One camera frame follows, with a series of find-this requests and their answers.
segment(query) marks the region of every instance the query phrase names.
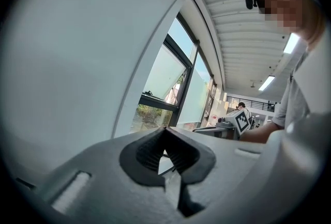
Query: ceiling light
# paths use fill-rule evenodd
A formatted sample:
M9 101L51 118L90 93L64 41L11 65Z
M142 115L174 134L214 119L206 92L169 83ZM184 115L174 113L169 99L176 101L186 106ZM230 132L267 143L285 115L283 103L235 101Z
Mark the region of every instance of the ceiling light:
M298 43L300 37L296 34L291 34L288 43L284 49L284 53L291 54L296 44Z
M275 76L269 76L268 79L262 84L262 86L259 88L259 91L263 91L268 87L269 84L271 84L271 81L273 81Z

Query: window frame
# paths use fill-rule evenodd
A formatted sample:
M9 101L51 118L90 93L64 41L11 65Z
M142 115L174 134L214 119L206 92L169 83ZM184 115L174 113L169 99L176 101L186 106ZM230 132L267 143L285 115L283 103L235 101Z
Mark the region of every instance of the window frame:
M143 104L143 105L154 107L154 108L159 108L159 109L172 111L172 115L171 115L168 126L176 126L177 122L178 122L178 119L179 119L179 116L180 116L180 113L182 111L182 108L184 106L185 98L186 98L186 95L187 95L187 92L188 92L188 89L189 89L189 85L190 85L190 82L191 82L191 79L192 79L195 62L197 60L197 56L198 56L198 53L199 53L203 63L206 66L206 69L207 69L207 71L210 75L210 80L209 80L209 85L208 85L208 95L206 97L206 104L205 104L205 108L204 108L203 114L201 116L200 122L198 123L198 127L200 127L202 122L203 122L206 107L208 106L209 96L212 92L211 88L210 88L210 84L212 84L212 85L215 84L214 75L211 73L211 69L210 69L209 64L207 62L207 59L206 59L206 57L205 57L205 55L204 55L204 53L203 53L203 51L200 47L200 41L198 39L196 39L194 33L192 32L192 30L190 29L190 27L186 23L185 19L181 15L181 13L178 13L176 18L178 19L178 21L180 22L180 24L182 25L182 27L184 28L184 30L186 31L188 36L191 38L192 45L193 45L192 48L195 49L194 59L193 59L193 62L191 62L190 58L188 58L186 56L186 54L183 52L183 50L178 46L178 44L175 42L175 40L169 34L167 34L167 36L165 37L165 40L163 41L163 44L172 52L172 54L186 68L186 70L183 73L184 76L185 76L184 81L180 85L178 93L177 93L177 105L166 103L164 101L161 101L157 98L153 98L153 97L151 97L149 95L146 95L146 94L141 94L139 104Z

